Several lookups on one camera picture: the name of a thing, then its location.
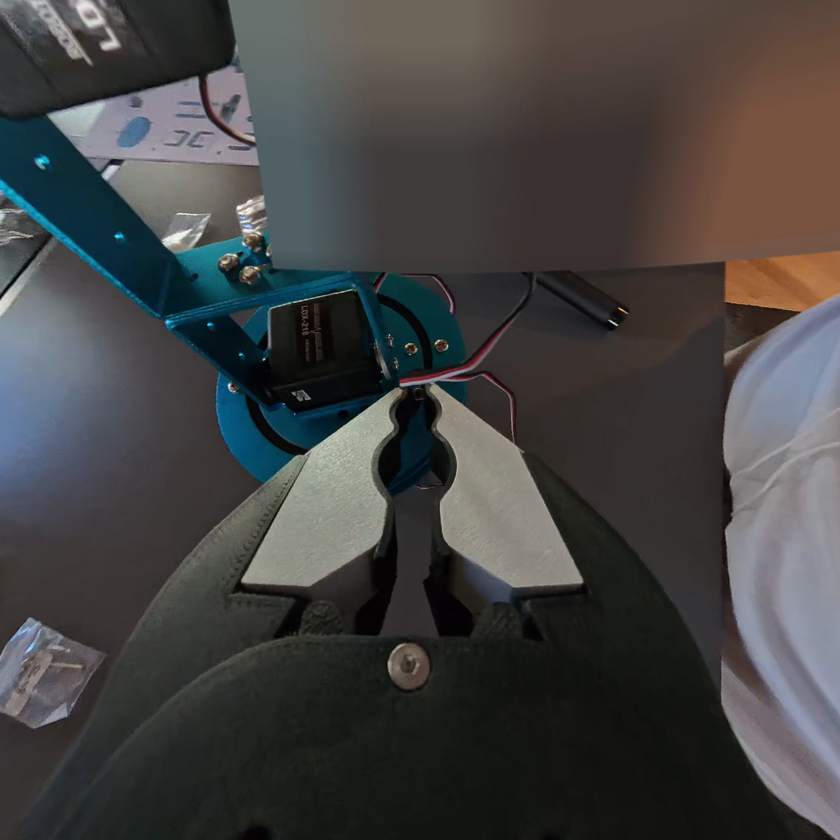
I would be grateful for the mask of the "blue toy robot arm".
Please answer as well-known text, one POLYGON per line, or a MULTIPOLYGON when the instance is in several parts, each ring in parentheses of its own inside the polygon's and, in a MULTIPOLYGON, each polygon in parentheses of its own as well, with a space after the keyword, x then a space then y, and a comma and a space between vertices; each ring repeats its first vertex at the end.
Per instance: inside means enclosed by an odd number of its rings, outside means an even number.
POLYGON ((281 269, 267 233, 177 255, 49 119, 207 76, 236 53, 229 2, 2 2, 2 193, 212 365, 220 432, 264 481, 403 376, 464 342, 417 275, 281 269))

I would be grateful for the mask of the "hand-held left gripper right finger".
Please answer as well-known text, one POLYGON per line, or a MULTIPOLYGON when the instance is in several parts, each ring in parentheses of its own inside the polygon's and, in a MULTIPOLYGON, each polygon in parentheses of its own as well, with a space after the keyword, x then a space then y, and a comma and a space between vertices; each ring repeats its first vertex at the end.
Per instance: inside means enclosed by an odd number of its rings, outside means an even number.
POLYGON ((448 591, 465 606, 564 595, 584 581, 522 451, 439 385, 426 389, 448 591))

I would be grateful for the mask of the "clear bag with screws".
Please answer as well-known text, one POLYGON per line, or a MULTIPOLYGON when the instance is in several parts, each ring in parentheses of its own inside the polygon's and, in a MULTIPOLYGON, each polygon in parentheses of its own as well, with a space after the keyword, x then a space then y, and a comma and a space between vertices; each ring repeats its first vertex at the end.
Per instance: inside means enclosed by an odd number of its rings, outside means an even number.
POLYGON ((38 729, 69 717, 106 655, 29 617, 1 654, 1 713, 38 729))

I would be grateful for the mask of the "black electric screwdriver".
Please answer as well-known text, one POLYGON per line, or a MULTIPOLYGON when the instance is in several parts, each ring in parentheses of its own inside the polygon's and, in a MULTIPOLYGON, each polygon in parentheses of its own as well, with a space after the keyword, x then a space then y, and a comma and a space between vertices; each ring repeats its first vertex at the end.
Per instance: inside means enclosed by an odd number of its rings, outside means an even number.
POLYGON ((619 329, 629 314, 617 299, 571 270, 536 272, 535 280, 541 288, 604 329, 619 329))

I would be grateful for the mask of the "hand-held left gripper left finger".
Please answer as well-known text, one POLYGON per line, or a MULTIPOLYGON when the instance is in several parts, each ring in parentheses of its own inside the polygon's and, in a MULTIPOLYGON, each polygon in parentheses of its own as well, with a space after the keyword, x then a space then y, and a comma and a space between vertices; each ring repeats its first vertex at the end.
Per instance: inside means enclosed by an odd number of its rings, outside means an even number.
POLYGON ((247 592, 363 607, 380 586, 377 554, 387 544, 392 496, 380 459, 396 438, 395 388, 304 458, 240 579, 247 592))

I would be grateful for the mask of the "person's white clothing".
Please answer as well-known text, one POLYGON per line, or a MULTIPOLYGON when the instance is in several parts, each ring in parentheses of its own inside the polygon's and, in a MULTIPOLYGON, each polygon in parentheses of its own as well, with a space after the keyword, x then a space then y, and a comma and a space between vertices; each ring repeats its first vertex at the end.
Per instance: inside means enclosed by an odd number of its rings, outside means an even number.
POLYGON ((838 838, 838 297, 724 366, 721 701, 793 835, 838 838))

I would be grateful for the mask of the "printed instruction sheet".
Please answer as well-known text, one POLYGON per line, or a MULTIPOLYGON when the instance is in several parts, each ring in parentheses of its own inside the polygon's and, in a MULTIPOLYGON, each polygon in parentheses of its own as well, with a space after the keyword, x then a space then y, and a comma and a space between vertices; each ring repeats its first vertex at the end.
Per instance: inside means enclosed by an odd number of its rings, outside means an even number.
POLYGON ((75 108, 49 119, 89 159, 258 166, 255 147, 205 114, 195 78, 75 108))

